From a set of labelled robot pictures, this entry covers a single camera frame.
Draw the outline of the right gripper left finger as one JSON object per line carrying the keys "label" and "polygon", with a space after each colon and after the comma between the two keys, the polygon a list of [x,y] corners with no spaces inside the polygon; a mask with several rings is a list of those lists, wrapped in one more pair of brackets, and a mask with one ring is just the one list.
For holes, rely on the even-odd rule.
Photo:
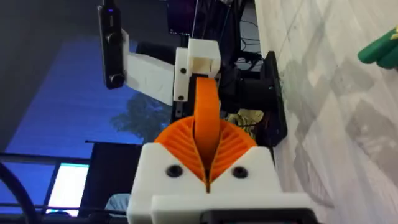
{"label": "right gripper left finger", "polygon": [[193,117],[180,119],[143,145],[126,210],[129,223],[199,223],[194,203],[206,173],[193,138]]}

